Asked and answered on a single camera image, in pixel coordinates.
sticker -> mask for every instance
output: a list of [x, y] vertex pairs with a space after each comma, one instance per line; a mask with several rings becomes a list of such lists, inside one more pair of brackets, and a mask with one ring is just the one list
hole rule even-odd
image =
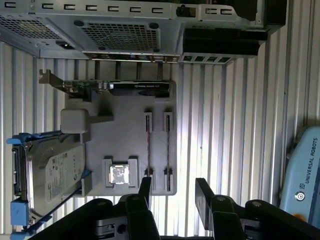
[[84, 168], [84, 148], [82, 145], [52, 156], [45, 167], [46, 201], [50, 203], [78, 182]]

metal bracket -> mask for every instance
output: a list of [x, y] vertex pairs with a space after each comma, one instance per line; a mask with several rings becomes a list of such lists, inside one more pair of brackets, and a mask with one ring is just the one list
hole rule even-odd
[[85, 97], [84, 92], [80, 88], [72, 89], [72, 92], [64, 87], [64, 81], [57, 77], [56, 75], [52, 74], [50, 70], [46, 70], [45, 72], [40, 69], [40, 79], [39, 84], [49, 84], [55, 89], [62, 91], [73, 98], [82, 99]]

ventilation grille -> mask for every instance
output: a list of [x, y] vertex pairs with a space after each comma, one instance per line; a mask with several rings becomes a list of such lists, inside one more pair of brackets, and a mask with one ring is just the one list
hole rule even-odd
[[158, 51], [158, 31], [144, 25], [88, 23], [82, 30], [100, 50]]
[[29, 39], [60, 39], [37, 20], [8, 19], [0, 16], [0, 25]]

screw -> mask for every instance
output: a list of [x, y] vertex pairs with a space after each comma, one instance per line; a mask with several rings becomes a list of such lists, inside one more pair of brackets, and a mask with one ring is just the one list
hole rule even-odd
[[224, 200], [226, 200], [223, 196], [218, 196], [216, 199], [220, 202], [223, 202]]
[[121, 224], [120, 226], [118, 226], [117, 231], [119, 234], [124, 234], [127, 231], [127, 226], [124, 224]]
[[295, 199], [299, 202], [305, 200], [305, 193], [303, 191], [298, 191], [295, 195], [294, 195]]
[[261, 207], [262, 206], [262, 204], [260, 202], [258, 202], [258, 201], [252, 202], [252, 205], [255, 206], [255, 207]]

universal robots logo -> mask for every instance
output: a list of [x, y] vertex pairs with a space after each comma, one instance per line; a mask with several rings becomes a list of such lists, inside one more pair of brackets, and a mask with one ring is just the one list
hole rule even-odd
[[315, 138], [313, 138], [312, 146], [311, 146], [310, 153], [309, 153], [308, 167], [307, 167], [307, 170], [305, 173], [304, 183], [299, 184], [300, 189], [305, 189], [306, 184], [310, 183], [310, 180], [311, 180], [310, 178], [312, 176], [312, 170], [313, 170], [313, 166], [314, 166], [317, 144], [318, 144], [318, 138], [315, 137]]

